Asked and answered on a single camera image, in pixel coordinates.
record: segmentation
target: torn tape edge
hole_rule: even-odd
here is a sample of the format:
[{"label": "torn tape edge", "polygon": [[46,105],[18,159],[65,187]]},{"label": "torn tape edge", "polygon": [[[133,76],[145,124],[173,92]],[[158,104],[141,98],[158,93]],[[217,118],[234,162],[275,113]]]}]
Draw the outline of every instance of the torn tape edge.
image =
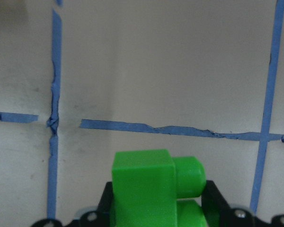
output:
[{"label": "torn tape edge", "polygon": [[33,114],[0,112],[2,122],[31,123],[38,121],[38,118],[38,115]]},{"label": "torn tape edge", "polygon": [[56,0],[56,4],[60,7],[63,6],[63,0]]}]

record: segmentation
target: white wall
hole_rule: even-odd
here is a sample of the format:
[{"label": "white wall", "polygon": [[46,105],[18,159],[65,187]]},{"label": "white wall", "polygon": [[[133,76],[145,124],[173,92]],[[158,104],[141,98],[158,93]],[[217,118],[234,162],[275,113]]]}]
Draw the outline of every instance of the white wall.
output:
[{"label": "white wall", "polygon": [[[46,216],[52,7],[62,18],[57,218],[97,204],[114,153],[167,148],[249,206],[258,142],[79,128],[81,119],[260,132],[275,1],[0,1],[0,226]],[[271,133],[284,134],[284,29]],[[284,212],[284,144],[270,142],[258,215]]]}]

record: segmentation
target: blue painter's tape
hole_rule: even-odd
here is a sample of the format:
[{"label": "blue painter's tape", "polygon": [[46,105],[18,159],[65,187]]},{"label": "blue painter's tape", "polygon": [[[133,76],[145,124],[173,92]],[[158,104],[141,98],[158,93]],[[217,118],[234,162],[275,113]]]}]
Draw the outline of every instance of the blue painter's tape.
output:
[{"label": "blue painter's tape", "polygon": [[268,69],[260,143],[259,143],[256,171],[255,171],[255,177],[254,177],[251,200],[250,200],[250,208],[254,211],[254,213],[257,212],[257,206],[260,196],[263,171],[265,165],[267,143],[269,142],[269,128],[270,128],[271,112],[272,112],[273,99],[275,93],[275,79],[278,68],[283,16],[284,16],[284,0],[277,0],[275,7],[275,21],[274,21],[272,44],[271,44],[271,56],[270,56],[270,64]]},{"label": "blue painter's tape", "polygon": [[58,6],[63,6],[63,0],[56,0]]},{"label": "blue painter's tape", "polygon": [[50,158],[48,163],[48,188],[47,188],[47,217],[56,216],[57,172],[58,172],[58,126],[59,126],[59,98],[61,83],[61,49],[62,49],[62,21],[53,10],[52,31],[52,114],[47,121],[47,126],[52,130],[50,138]]},{"label": "blue painter's tape", "polygon": [[38,121],[38,115],[0,112],[0,121],[16,122],[16,123],[31,123],[31,122]]},{"label": "blue painter's tape", "polygon": [[198,137],[209,137],[209,138],[227,138],[232,140],[259,141],[260,138],[260,133],[258,132],[237,133],[237,134],[216,133],[210,130],[196,129],[194,127],[165,126],[160,128],[153,128],[143,123],[99,121],[99,120],[88,120],[88,119],[82,119],[80,128],[159,133],[167,135],[198,136]]}]

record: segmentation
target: green plastic block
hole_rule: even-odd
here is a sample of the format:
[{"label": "green plastic block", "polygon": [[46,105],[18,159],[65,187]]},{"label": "green plastic block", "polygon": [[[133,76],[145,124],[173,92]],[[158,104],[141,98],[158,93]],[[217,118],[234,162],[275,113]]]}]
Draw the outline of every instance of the green plastic block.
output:
[{"label": "green plastic block", "polygon": [[177,199],[200,196],[206,184],[204,168],[196,158],[172,158],[164,149],[118,152],[112,174],[113,226],[186,227],[191,219],[202,223],[198,212],[178,216],[184,203]]},{"label": "green plastic block", "polygon": [[178,227],[206,227],[202,208],[194,200],[177,202]]}]

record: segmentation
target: green lego piece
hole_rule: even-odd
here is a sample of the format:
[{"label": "green lego piece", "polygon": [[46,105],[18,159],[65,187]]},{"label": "green lego piece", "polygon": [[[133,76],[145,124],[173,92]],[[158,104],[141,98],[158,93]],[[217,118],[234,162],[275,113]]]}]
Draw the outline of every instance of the green lego piece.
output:
[{"label": "green lego piece", "polygon": [[172,158],[162,150],[117,152],[113,164],[114,227],[205,227],[194,201],[205,184],[195,157]]}]

